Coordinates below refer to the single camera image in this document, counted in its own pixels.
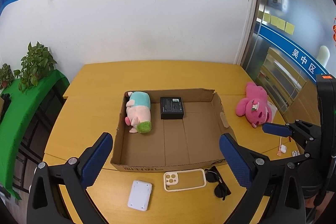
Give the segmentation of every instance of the black box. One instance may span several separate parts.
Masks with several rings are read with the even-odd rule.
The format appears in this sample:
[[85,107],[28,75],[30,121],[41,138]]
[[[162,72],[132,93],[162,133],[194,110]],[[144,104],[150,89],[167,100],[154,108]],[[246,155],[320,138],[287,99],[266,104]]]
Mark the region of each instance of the black box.
[[161,119],[183,119],[184,110],[181,97],[161,97]]

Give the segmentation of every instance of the wooden table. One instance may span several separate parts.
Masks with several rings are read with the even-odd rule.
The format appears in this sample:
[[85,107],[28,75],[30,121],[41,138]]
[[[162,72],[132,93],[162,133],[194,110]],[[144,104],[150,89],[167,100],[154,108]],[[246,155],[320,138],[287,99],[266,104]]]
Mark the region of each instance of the wooden table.
[[[131,71],[139,73],[128,76]],[[238,65],[193,61],[131,61],[85,65],[75,77],[64,97],[67,101],[58,116],[45,150],[48,165],[62,164],[79,157],[102,132],[115,137],[121,102],[127,90],[207,88],[214,89],[222,100],[226,118],[237,141],[272,159],[291,156],[297,150],[286,139],[287,153],[277,156],[279,138],[254,129],[245,117],[235,114],[235,106],[245,96],[246,82],[251,81]],[[274,122],[284,124],[279,113]],[[110,223],[223,223],[245,192],[228,165],[218,166],[232,194],[225,201],[217,198],[215,184],[204,188],[166,192],[163,173],[120,172],[110,164],[109,156],[95,184],[88,188],[92,200]],[[127,207],[133,180],[153,184],[146,212]],[[82,223],[73,208],[65,187],[61,188],[75,223]],[[251,223],[257,223],[266,206],[264,198]]]

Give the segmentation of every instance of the pink plush pig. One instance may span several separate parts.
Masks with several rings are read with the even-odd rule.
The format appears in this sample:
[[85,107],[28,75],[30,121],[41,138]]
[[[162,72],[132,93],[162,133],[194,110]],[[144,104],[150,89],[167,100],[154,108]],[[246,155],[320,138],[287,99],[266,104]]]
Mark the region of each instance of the pink plush pig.
[[125,122],[132,126],[130,133],[148,133],[152,129],[149,95],[142,91],[128,92],[126,95],[130,98],[126,103]]
[[266,90],[253,82],[248,82],[246,84],[246,98],[239,101],[236,106],[236,114],[238,116],[245,115],[254,128],[259,124],[270,122],[272,111],[267,104]]

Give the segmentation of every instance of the plant pot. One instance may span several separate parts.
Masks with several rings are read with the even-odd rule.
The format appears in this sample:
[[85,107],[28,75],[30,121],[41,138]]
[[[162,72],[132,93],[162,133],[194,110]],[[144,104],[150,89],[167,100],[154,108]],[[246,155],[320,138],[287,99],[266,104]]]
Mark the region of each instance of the plant pot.
[[2,81],[1,85],[3,89],[5,89],[8,86],[8,83],[6,81]]

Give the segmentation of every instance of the sunglasses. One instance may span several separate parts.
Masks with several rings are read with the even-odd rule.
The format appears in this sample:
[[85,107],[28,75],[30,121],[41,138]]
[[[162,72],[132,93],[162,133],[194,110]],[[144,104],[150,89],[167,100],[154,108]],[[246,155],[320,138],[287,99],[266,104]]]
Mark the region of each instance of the sunglasses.
[[223,181],[221,174],[218,172],[215,166],[211,167],[210,169],[204,169],[204,171],[206,172],[205,179],[207,180],[207,182],[218,182],[218,185],[215,187],[214,190],[216,197],[225,200],[225,197],[227,195],[231,195],[231,191]]

